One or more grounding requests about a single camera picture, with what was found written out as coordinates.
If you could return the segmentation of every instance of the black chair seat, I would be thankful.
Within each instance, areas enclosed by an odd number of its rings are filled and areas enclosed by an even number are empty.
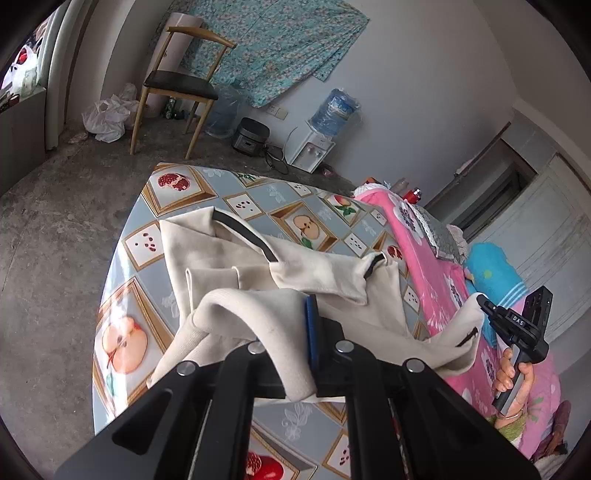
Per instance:
[[[144,86],[217,100],[217,92],[207,80],[177,72],[165,70],[151,72]]]

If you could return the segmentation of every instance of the wrist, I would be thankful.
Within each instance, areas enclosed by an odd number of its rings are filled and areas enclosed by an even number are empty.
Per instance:
[[[523,415],[523,407],[520,407],[517,409],[517,411],[515,411],[515,409],[509,409],[509,412],[507,412],[506,416],[501,415],[500,413],[498,413],[496,415],[496,420],[495,420],[495,428],[496,429],[500,429],[506,425],[509,425],[511,423],[513,423],[514,421],[517,421],[521,418],[521,416]]]

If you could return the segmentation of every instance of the door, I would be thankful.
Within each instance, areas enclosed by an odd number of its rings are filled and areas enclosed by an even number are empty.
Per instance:
[[[564,160],[548,167],[476,239],[501,247],[530,291],[553,294],[551,342],[591,306],[591,196]]]

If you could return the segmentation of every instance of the human hand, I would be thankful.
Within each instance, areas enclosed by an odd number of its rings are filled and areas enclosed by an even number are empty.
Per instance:
[[[515,376],[515,368],[511,365],[512,357],[513,350],[506,348],[500,361],[501,369],[496,373],[496,380],[492,384],[494,390],[506,392],[507,390],[513,388],[512,378]],[[517,368],[523,374],[524,380],[521,383],[521,388],[519,388],[517,395],[509,407],[506,417],[512,417],[513,415],[517,414],[520,409],[525,407],[525,404],[527,403],[527,397],[530,396],[531,386],[534,384],[535,380],[534,366],[531,363],[520,363],[517,365]],[[501,422],[506,425],[517,420],[517,418],[518,417],[511,419],[511,421],[498,419],[497,423]]]

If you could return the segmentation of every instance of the concrete floor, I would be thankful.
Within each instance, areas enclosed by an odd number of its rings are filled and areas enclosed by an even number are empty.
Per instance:
[[[91,363],[95,314],[119,234],[150,172],[168,161],[314,185],[341,194],[339,177],[290,169],[227,142],[190,136],[183,123],[146,120],[137,153],[129,133],[112,144],[63,144],[0,197],[0,414],[45,478],[93,434]]]

